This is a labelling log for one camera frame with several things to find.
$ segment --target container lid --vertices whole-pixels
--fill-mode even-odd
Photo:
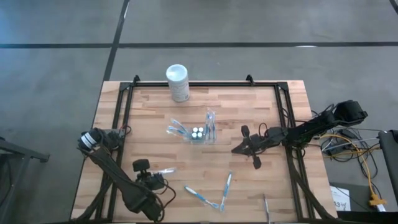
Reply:
[[[183,65],[172,65],[166,70],[166,77],[173,82],[180,82],[187,77],[188,71]]]

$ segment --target gray floor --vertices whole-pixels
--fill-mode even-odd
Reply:
[[[122,3],[0,1],[0,44],[111,43]],[[121,42],[398,41],[397,22],[388,0],[132,0]],[[0,49],[0,136],[51,154],[31,163],[13,223],[68,219],[82,163],[76,139],[92,124],[109,52]],[[119,49],[111,80],[164,80],[173,63],[191,80],[300,79],[314,110],[358,100],[369,113],[360,127],[398,129],[396,58],[398,47]],[[382,152],[374,154],[374,183],[398,211]],[[330,181],[367,185],[357,162],[325,163]]]

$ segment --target white paper label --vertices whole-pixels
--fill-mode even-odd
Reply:
[[[351,211],[349,204],[349,190],[330,186],[331,196],[337,211]]]
[[[172,92],[172,98],[174,101],[181,102],[189,98],[189,84],[188,81],[184,83],[170,85],[170,90]]]

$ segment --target white container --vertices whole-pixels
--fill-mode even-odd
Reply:
[[[183,65],[172,65],[166,70],[172,99],[184,102],[189,99],[188,71]]]

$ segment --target metal stand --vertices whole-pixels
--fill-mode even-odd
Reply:
[[[49,160],[49,155],[42,154],[21,146],[17,146],[13,143],[7,142],[3,138],[0,138],[0,149],[12,153],[6,156],[13,155],[21,159],[21,164],[18,167],[16,176],[13,178],[14,181],[13,183],[10,183],[10,191],[6,195],[6,198],[4,199],[4,204],[1,207],[0,223],[3,224],[9,223],[8,219],[10,215],[10,209],[14,206],[16,191],[20,186],[22,179],[24,178],[30,159],[34,158],[38,159],[40,162],[47,162]]]

